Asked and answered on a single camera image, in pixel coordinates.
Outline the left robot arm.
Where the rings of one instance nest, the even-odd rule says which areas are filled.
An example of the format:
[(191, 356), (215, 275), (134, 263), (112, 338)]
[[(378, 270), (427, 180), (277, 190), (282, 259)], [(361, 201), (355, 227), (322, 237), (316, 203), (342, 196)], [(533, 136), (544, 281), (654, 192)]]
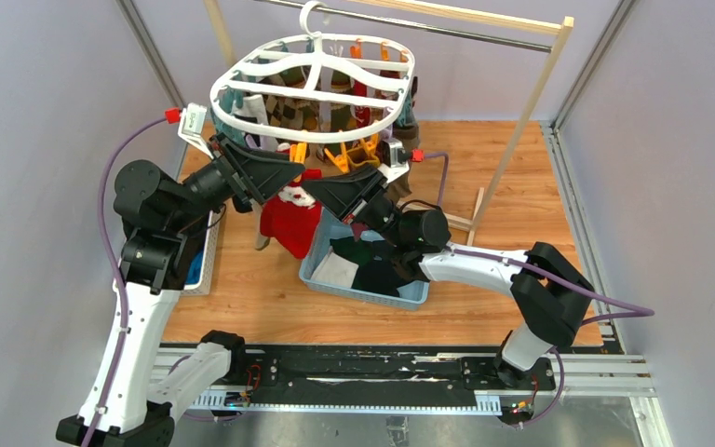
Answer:
[(265, 202), (304, 172), (285, 155), (222, 137), (211, 161), (183, 181), (139, 159), (116, 175), (115, 212), (126, 234), (109, 252), (117, 304), (95, 382), (56, 438), (74, 446), (167, 446), (177, 422), (214, 382), (241, 382), (249, 370), (242, 337), (208, 332), (159, 383), (151, 380), (169, 316), (190, 266), (204, 248), (209, 217), (231, 198)]

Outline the orange clothes peg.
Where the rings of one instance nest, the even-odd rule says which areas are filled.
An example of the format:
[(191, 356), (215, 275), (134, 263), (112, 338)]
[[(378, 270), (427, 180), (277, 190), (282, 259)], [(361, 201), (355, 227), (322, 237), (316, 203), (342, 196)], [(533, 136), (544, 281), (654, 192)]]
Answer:
[(329, 149), (324, 149), (326, 158), (335, 166), (341, 173), (349, 173), (351, 171), (350, 161), (347, 151), (342, 147), (337, 154), (334, 154)]
[(307, 159), (308, 146), (306, 142), (297, 142), (290, 146), (289, 160), (301, 166), (299, 175), (293, 180), (294, 183), (299, 183), (302, 180), (305, 172), (305, 160)]

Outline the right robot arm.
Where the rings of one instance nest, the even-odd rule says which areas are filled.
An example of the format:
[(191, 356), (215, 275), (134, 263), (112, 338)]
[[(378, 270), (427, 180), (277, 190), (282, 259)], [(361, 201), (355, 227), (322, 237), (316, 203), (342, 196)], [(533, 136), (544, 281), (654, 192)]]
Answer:
[(521, 386), (551, 348), (572, 345), (593, 286), (544, 242), (517, 251), (453, 243), (441, 207), (412, 210), (387, 197), (387, 186), (409, 169), (408, 163), (366, 166), (305, 180), (302, 187), (342, 223), (362, 224), (387, 241), (392, 247), (390, 263), (401, 278), (461, 283), (512, 298), (523, 321), (501, 344), (493, 368), (503, 386)]

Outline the beige striped ribbed sock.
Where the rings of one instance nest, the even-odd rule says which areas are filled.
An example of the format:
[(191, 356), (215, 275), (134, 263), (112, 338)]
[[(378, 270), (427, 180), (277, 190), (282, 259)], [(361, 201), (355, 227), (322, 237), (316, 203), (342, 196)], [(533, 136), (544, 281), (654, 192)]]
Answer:
[(257, 210), (255, 210), (253, 212), (253, 214), (254, 214), (254, 221), (255, 221), (254, 249), (256, 251), (263, 251), (268, 247), (268, 245), (270, 243), (270, 237), (265, 236), (261, 230), (263, 209), (258, 208)]

